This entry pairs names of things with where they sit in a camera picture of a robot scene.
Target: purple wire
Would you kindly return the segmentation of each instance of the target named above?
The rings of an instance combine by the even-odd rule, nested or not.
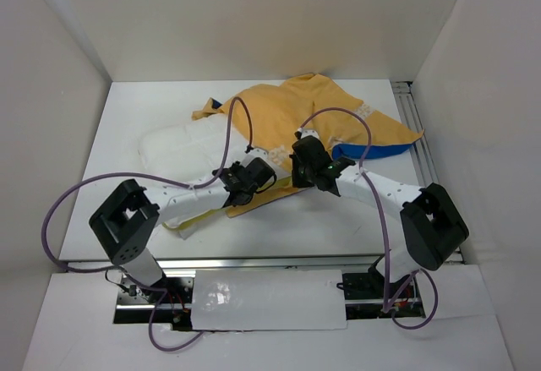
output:
[[[143,285],[142,283],[137,281],[135,278],[133,278],[127,272],[124,272],[124,274],[126,275],[126,278],[130,279],[139,288],[143,288],[143,289],[146,289],[146,290],[149,290],[149,291],[154,291],[154,292],[163,292],[162,295],[160,296],[160,298],[154,304],[154,308],[152,308],[152,312],[150,313],[150,317],[149,317],[149,340],[152,343],[152,346],[154,346],[155,348],[157,348],[161,352],[176,352],[178,350],[182,350],[183,348],[188,347],[189,345],[194,343],[196,340],[198,340],[201,336],[203,336],[204,332],[199,331],[195,336],[193,336],[191,339],[184,342],[180,346],[175,346],[175,347],[161,346],[160,343],[158,343],[156,341],[156,339],[154,338],[154,333],[152,332],[152,325],[154,324],[154,317],[156,315],[156,310],[157,310],[158,306],[161,305],[161,302],[163,301],[163,298],[166,297],[166,295],[169,293],[169,291],[167,290],[167,288],[156,288],[156,287],[153,287],[153,286]]]
[[[421,272],[423,274],[425,274],[426,277],[429,279],[430,285],[432,286],[432,289],[434,291],[434,306],[432,307],[432,312],[430,312],[430,314],[427,316],[427,318],[423,322],[419,323],[418,325],[413,325],[413,326],[407,326],[407,325],[403,325],[401,323],[398,323],[398,320],[395,319],[395,313],[396,312],[393,310],[393,312],[391,314],[392,321],[395,322],[395,325],[397,325],[398,327],[401,327],[401,328],[406,329],[406,330],[417,330],[417,329],[421,329],[422,327],[426,326],[434,318],[434,316],[436,315],[436,310],[438,309],[438,303],[440,301],[440,297],[438,295],[438,288],[436,287],[436,284],[434,282],[434,278],[432,278],[432,276],[428,273],[428,271],[426,271],[424,269],[421,269]]]
[[[366,174],[366,172],[363,170],[363,162],[366,159],[367,154],[369,153],[370,147],[372,147],[372,132],[370,131],[369,125],[362,119],[357,113],[348,111],[347,109],[343,107],[326,107],[324,109],[320,109],[312,116],[310,116],[308,119],[306,119],[303,124],[301,124],[300,128],[304,128],[306,124],[310,120],[312,120],[314,117],[318,116],[319,114],[323,112],[329,112],[329,111],[338,111],[338,112],[345,112],[348,115],[351,115],[355,117],[360,123],[363,124],[364,128],[366,128],[366,133],[368,135],[368,141],[366,144],[366,147],[364,148],[364,152],[361,155],[361,158],[358,161],[359,169],[361,170],[361,175],[364,178],[364,180],[367,182],[367,184],[370,187],[370,190],[372,191],[372,194],[374,195],[376,208],[378,210],[378,215],[380,217],[380,224],[381,224],[381,232],[383,235],[383,248],[384,248],[384,286],[383,286],[383,313],[387,313],[392,309],[392,306],[400,296],[400,294],[406,289],[406,287],[409,285],[409,283],[415,278],[415,275],[418,273],[418,271],[414,271],[407,279],[404,281],[404,283],[398,288],[398,291],[395,293],[395,295],[389,299],[389,295],[391,294],[391,279],[390,279],[390,273],[391,273],[391,245],[389,242],[389,231],[387,230],[387,222],[385,220],[385,212],[383,210],[383,205],[381,204],[380,196],[378,195],[378,191],[376,190],[374,183],[369,178],[369,176]],[[421,271],[429,278],[430,284],[432,285],[432,288],[434,289],[434,308],[432,309],[432,312],[430,313],[429,317],[421,324],[416,326],[405,326],[398,323],[394,318],[394,313],[391,314],[391,317],[393,321],[396,323],[396,325],[402,327],[403,329],[408,330],[414,330],[419,329],[423,326],[425,326],[435,315],[436,309],[438,308],[438,290],[436,288],[436,285],[434,283],[434,280],[429,275],[428,272],[421,269]]]
[[[366,156],[369,153],[370,147],[372,147],[372,132],[370,131],[369,125],[357,113],[348,111],[347,109],[343,107],[326,107],[323,109],[319,109],[317,112],[312,114],[312,116],[310,116],[308,119],[306,119],[303,122],[303,124],[301,124],[300,128],[304,128],[304,126],[306,126],[310,120],[312,120],[314,117],[318,116],[319,114],[323,112],[329,112],[329,111],[338,111],[338,112],[347,113],[348,115],[355,117],[364,126],[364,128],[366,128],[366,134],[368,135],[368,139],[366,141],[366,147],[364,148],[363,154],[361,155],[361,158],[359,158],[358,160],[358,167],[361,168],[363,166],[364,160],[366,159]]]
[[[45,218],[43,219],[43,223],[41,225],[41,246],[43,247],[43,251],[45,251],[45,254],[46,254],[47,258],[49,258],[49,260],[51,260],[56,266],[58,266],[62,270],[75,272],[75,273],[79,273],[79,274],[90,274],[90,273],[102,272],[102,271],[105,271],[105,270],[120,270],[137,286],[142,287],[142,288],[147,289],[147,290],[150,290],[150,291],[163,292],[160,299],[158,299],[156,305],[152,309],[152,313],[150,314],[150,318],[149,318],[149,338],[150,338],[150,342],[152,343],[152,345],[155,348],[157,348],[158,350],[161,350],[163,352],[175,352],[176,350],[181,350],[181,349],[189,346],[190,344],[192,344],[194,341],[196,341],[197,339],[199,339],[203,335],[203,332],[201,331],[194,338],[190,339],[189,341],[187,341],[187,342],[185,342],[182,345],[177,346],[177,347],[163,347],[163,346],[160,346],[157,343],[157,341],[154,339],[154,335],[152,334],[152,322],[153,322],[154,316],[156,314],[156,306],[159,305],[161,303],[161,301],[163,300],[163,298],[167,295],[167,289],[166,288],[155,288],[155,287],[152,287],[152,286],[143,285],[139,281],[135,280],[130,274],[126,273],[126,271],[122,267],[117,266],[117,265],[108,265],[108,266],[105,266],[105,267],[91,268],[91,269],[81,269],[81,268],[75,268],[75,267],[69,266],[68,264],[66,264],[62,260],[56,258],[54,256],[54,254],[52,253],[51,248],[49,247],[49,242],[47,241],[47,228],[49,227],[49,222],[51,221],[52,216],[54,215],[54,212],[58,209],[58,206],[60,206],[60,204],[70,194],[74,193],[75,191],[77,191],[80,188],[83,188],[85,185],[88,185],[89,183],[94,183],[94,182],[100,181],[102,179],[115,178],[115,177],[136,177],[136,178],[150,179],[150,180],[158,181],[158,182],[161,182],[161,183],[167,183],[169,185],[173,185],[173,186],[176,186],[176,187],[179,187],[179,188],[186,188],[186,189],[188,189],[188,188],[201,189],[201,188],[204,188],[204,187],[207,187],[207,186],[211,185],[216,179],[218,179],[220,177],[221,172],[223,171],[223,169],[224,169],[224,167],[226,165],[227,153],[229,152],[229,142],[230,142],[230,139],[231,139],[231,125],[232,125],[233,107],[235,106],[235,103],[237,103],[237,102],[240,102],[240,104],[243,106],[244,110],[246,111],[246,117],[248,118],[248,125],[249,125],[249,145],[248,145],[248,150],[250,150],[252,148],[252,141],[254,139],[254,132],[253,132],[253,128],[252,128],[252,118],[251,118],[251,116],[249,114],[248,107],[246,106],[244,101],[241,98],[239,98],[238,96],[235,96],[232,99],[231,105],[229,107],[229,113],[227,114],[226,144],[225,144],[224,151],[223,151],[223,157],[221,158],[221,164],[220,164],[220,167],[218,168],[218,170],[216,171],[216,175],[214,177],[212,177],[210,180],[206,181],[205,183],[198,183],[198,184],[192,185],[192,184],[189,184],[189,183],[180,183],[179,181],[173,181],[172,179],[166,179],[166,178],[158,177],[158,176],[155,176],[155,175],[144,174],[144,173],[140,173],[140,172],[111,172],[111,173],[108,173],[108,174],[96,175],[95,177],[87,178],[87,179],[81,181],[80,183],[75,184],[73,187],[69,188],[62,195],[60,195],[60,197],[52,204],[51,208],[46,213]]]

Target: purple cable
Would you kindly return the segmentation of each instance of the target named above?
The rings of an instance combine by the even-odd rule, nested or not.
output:
[[[152,312],[150,313],[150,317],[149,317],[149,340],[152,343],[152,346],[154,346],[155,348],[157,348],[161,352],[176,352],[178,350],[182,350],[183,348],[188,347],[189,345],[191,345],[192,343],[194,343],[196,340],[198,340],[200,337],[203,336],[204,332],[199,331],[199,332],[197,332],[197,334],[194,337],[192,337],[188,341],[184,342],[180,346],[175,346],[175,347],[160,346],[160,343],[158,343],[156,341],[156,339],[154,338],[154,333],[152,333],[152,325],[154,323],[154,316],[156,315],[156,310],[157,310],[158,306],[160,306],[161,302],[163,301],[163,298],[166,297],[166,295],[169,293],[169,291],[167,290],[167,288],[156,288],[156,287],[153,287],[153,286],[143,285],[139,281],[137,281],[135,278],[133,278],[130,274],[128,274],[127,272],[124,272],[124,274],[126,275],[126,278],[130,279],[139,288],[143,288],[143,289],[146,289],[146,290],[149,290],[149,291],[154,291],[154,292],[163,292],[162,295],[160,296],[160,298],[154,304],[154,308],[152,308]]]
[[[430,314],[427,316],[427,318],[423,322],[419,323],[418,325],[413,325],[413,326],[407,326],[407,325],[402,325],[402,324],[398,323],[398,321],[395,319],[396,311],[393,310],[393,312],[391,314],[392,321],[395,322],[395,325],[397,325],[398,327],[401,327],[401,328],[406,329],[406,330],[417,330],[417,329],[421,329],[422,327],[426,326],[434,318],[434,316],[436,315],[436,310],[438,309],[438,303],[440,301],[440,297],[438,295],[438,288],[436,287],[434,279],[428,273],[428,271],[426,271],[424,269],[421,269],[421,272],[423,274],[425,274],[426,277],[429,279],[430,285],[432,286],[432,289],[434,291],[434,306],[432,307],[432,312],[430,312]]]
[[[306,126],[310,120],[312,120],[314,117],[318,116],[319,114],[323,112],[329,112],[329,111],[338,111],[338,112],[347,113],[348,115],[355,117],[364,126],[364,128],[366,128],[366,134],[368,135],[368,139],[366,141],[366,147],[363,151],[363,154],[361,155],[361,158],[359,158],[358,160],[358,167],[361,168],[363,166],[364,159],[369,153],[370,147],[372,147],[372,132],[370,131],[369,125],[357,113],[348,111],[347,109],[343,107],[326,107],[324,109],[319,109],[317,112],[313,113],[312,116],[310,116],[308,119],[306,119],[303,122],[303,124],[301,124],[300,128],[304,128],[304,126]]]
[[[70,267],[69,265],[67,265],[62,260],[57,259],[54,256],[54,254],[52,253],[51,248],[49,247],[49,242],[47,241],[47,228],[49,227],[49,222],[51,221],[51,218],[52,218],[52,215],[54,214],[54,212],[58,209],[58,206],[60,206],[60,204],[70,194],[72,194],[73,192],[77,191],[78,189],[84,187],[85,185],[88,185],[89,183],[94,183],[94,182],[100,181],[102,179],[115,178],[115,177],[136,177],[136,178],[150,179],[150,180],[158,181],[158,182],[161,182],[161,183],[167,183],[169,185],[173,185],[173,186],[176,186],[176,187],[179,187],[179,188],[194,188],[194,189],[201,189],[201,188],[204,188],[204,187],[207,187],[207,186],[211,185],[216,179],[218,179],[220,177],[221,172],[223,171],[223,169],[224,169],[224,167],[226,165],[227,153],[229,152],[229,141],[230,141],[230,138],[231,138],[231,125],[232,125],[233,107],[235,106],[235,103],[237,103],[237,102],[240,102],[241,105],[243,106],[244,110],[246,111],[246,117],[248,118],[248,125],[249,125],[249,145],[248,145],[248,150],[251,150],[251,148],[252,148],[252,141],[253,141],[253,138],[254,138],[253,137],[254,132],[253,132],[253,128],[252,128],[252,118],[251,118],[251,116],[249,114],[248,107],[246,106],[244,101],[241,98],[239,98],[238,96],[235,96],[231,101],[231,105],[229,106],[229,113],[227,114],[226,145],[224,147],[223,157],[221,158],[221,164],[220,164],[220,167],[218,168],[218,170],[216,171],[216,175],[214,177],[212,177],[210,180],[206,181],[205,183],[198,183],[198,184],[195,184],[195,185],[192,186],[189,183],[180,183],[179,181],[173,181],[172,179],[166,179],[166,178],[158,177],[158,176],[155,176],[155,175],[144,174],[144,173],[140,173],[140,172],[111,172],[111,173],[108,173],[108,174],[96,175],[95,177],[85,179],[85,180],[81,181],[80,183],[75,184],[73,187],[69,188],[62,195],[60,195],[60,197],[52,204],[51,208],[46,213],[45,218],[43,219],[43,224],[41,225],[41,246],[43,247],[43,251],[45,251],[45,254],[46,254],[47,258],[49,258],[49,260],[51,260],[56,266],[58,266],[62,270],[75,272],[75,273],[80,273],[80,274],[96,273],[96,272],[102,272],[102,271],[105,271],[105,270],[120,270],[131,281],[133,281],[134,284],[136,284],[137,286],[142,287],[144,289],[148,289],[150,291],[164,292],[163,295],[160,297],[160,299],[158,299],[155,307],[152,309],[152,313],[150,314],[150,318],[149,318],[149,338],[150,338],[150,342],[152,343],[152,345],[155,348],[157,348],[158,350],[161,350],[163,352],[174,352],[176,350],[181,350],[181,349],[189,346],[190,344],[192,344],[194,341],[196,341],[197,339],[199,339],[203,335],[203,332],[201,331],[194,338],[192,338],[191,340],[189,340],[186,343],[183,343],[182,345],[177,346],[177,347],[163,347],[163,346],[160,346],[156,342],[156,340],[154,339],[154,336],[152,335],[152,321],[154,320],[154,315],[156,314],[156,306],[159,305],[161,303],[161,301],[163,300],[163,298],[166,296],[167,289],[166,288],[154,288],[152,286],[143,285],[140,282],[138,282],[137,280],[135,280],[132,276],[127,274],[122,267],[119,267],[117,265],[108,265],[108,266],[105,266],[105,267],[91,268],[91,269],[81,269],[81,268]]]
[[[380,196],[378,195],[378,191],[376,190],[376,188],[374,186],[374,183],[369,178],[369,176],[366,174],[366,172],[363,170],[363,162],[366,159],[367,154],[369,153],[370,147],[372,146],[372,132],[370,131],[370,127],[364,121],[364,119],[362,119],[357,113],[352,112],[352,111],[348,111],[347,109],[345,109],[343,107],[326,107],[324,109],[320,109],[319,111],[313,113],[312,116],[310,116],[308,119],[306,119],[303,122],[303,124],[301,124],[300,128],[304,128],[304,126],[306,126],[306,124],[308,124],[308,122],[310,120],[312,120],[314,117],[318,116],[319,114],[321,114],[323,112],[328,112],[328,111],[345,112],[345,113],[355,117],[360,123],[363,124],[364,128],[366,128],[366,133],[368,135],[368,141],[367,141],[366,147],[364,149],[364,152],[363,152],[363,154],[361,155],[361,158],[358,161],[358,166],[359,166],[359,170],[361,170],[362,177],[367,182],[367,184],[370,187],[370,190],[372,191],[372,194],[374,195],[376,207],[377,207],[378,214],[379,214],[379,217],[380,217],[381,232],[382,232],[382,235],[383,235],[384,257],[385,257],[385,263],[384,263],[384,266],[385,266],[384,267],[385,268],[384,272],[385,272],[385,274],[384,274],[384,286],[383,286],[383,312],[386,314],[387,312],[389,312],[392,309],[392,306],[394,305],[395,301],[398,299],[398,297],[404,291],[404,289],[406,289],[406,287],[413,280],[413,278],[415,278],[415,275],[418,272],[414,271],[406,279],[406,281],[400,286],[400,288],[398,288],[398,291],[395,293],[395,295],[391,299],[389,299],[390,289],[391,289],[391,279],[390,279],[390,273],[391,273],[391,246],[390,246],[390,243],[389,243],[389,232],[387,230],[387,223],[385,221],[385,212],[383,211],[383,205],[381,204]],[[436,309],[438,308],[438,290],[436,288],[434,280],[432,279],[432,277],[429,275],[428,272],[426,272],[423,269],[421,269],[421,271],[429,278],[430,284],[432,285],[432,287],[434,289],[434,308],[432,309],[432,312],[430,313],[429,317],[423,323],[421,323],[419,325],[416,325],[416,326],[404,326],[404,325],[401,325],[400,323],[398,323],[394,319],[394,313],[391,314],[391,317],[392,317],[393,321],[395,322],[395,324],[398,325],[399,327],[402,327],[403,329],[414,330],[414,329],[419,329],[419,328],[425,326],[430,320],[432,320],[432,318],[435,315]]]

